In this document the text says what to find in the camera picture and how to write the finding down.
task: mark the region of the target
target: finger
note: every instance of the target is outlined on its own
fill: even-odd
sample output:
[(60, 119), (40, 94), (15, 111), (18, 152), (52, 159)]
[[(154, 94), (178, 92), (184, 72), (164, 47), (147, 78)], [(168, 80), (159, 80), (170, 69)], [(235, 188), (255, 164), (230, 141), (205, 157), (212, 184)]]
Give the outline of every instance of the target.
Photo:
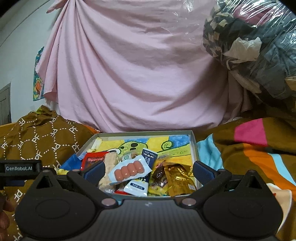
[(0, 232), (0, 241), (5, 241), (8, 238), (8, 232), (6, 229)]
[(10, 201), (6, 201), (3, 205), (3, 210), (13, 212), (15, 210), (15, 206)]
[(0, 228), (7, 229), (9, 225), (10, 225), (9, 217), (4, 211), (2, 211), (0, 213)]

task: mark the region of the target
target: door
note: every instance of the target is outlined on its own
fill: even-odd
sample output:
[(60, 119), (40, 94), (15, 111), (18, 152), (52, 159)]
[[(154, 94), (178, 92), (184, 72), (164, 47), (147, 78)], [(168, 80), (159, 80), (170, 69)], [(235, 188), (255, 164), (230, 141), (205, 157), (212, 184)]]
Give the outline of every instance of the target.
[(0, 90), (0, 125), (11, 123), (10, 83)]

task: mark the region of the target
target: colorful poster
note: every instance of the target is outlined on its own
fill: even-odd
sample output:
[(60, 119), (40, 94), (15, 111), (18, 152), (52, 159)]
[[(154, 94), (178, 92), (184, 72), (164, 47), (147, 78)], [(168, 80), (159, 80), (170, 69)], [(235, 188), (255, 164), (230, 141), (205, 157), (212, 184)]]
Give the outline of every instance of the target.
[(98, 151), (116, 151), (119, 155), (122, 155), (131, 150), (139, 150), (141, 152), (143, 148), (148, 148), (157, 152), (158, 155), (169, 153), (170, 162), (192, 166), (189, 142), (188, 135), (103, 141)]
[(36, 65), (38, 64), (44, 47), (38, 52), (35, 60), (34, 81), (33, 81), (33, 101), (43, 99), (44, 84), (36, 73)]

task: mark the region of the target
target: black label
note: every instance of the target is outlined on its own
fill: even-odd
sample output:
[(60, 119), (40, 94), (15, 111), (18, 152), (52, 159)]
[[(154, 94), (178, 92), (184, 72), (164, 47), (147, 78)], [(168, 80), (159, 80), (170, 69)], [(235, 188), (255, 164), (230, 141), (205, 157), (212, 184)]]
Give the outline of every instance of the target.
[(5, 173), (10, 172), (32, 172), (32, 164), (5, 164)]

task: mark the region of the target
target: light blue stripe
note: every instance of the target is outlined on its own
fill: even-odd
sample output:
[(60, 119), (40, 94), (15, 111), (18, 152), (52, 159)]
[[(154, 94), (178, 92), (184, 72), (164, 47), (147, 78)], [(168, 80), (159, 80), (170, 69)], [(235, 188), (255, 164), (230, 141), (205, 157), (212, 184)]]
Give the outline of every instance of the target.
[(268, 153), (269, 155), (272, 156), (273, 160), (274, 160), (274, 164), (276, 165), (276, 168), (279, 172), (279, 174), (287, 179), (290, 183), (294, 184), (296, 186), (295, 181), (293, 180), (291, 174), (289, 173), (288, 169), (286, 168), (285, 164), (283, 163), (283, 160), (281, 158), (281, 156), (279, 154), (271, 154)]
[(213, 134), (197, 143), (200, 161), (214, 170), (223, 168), (221, 153), (213, 142)]

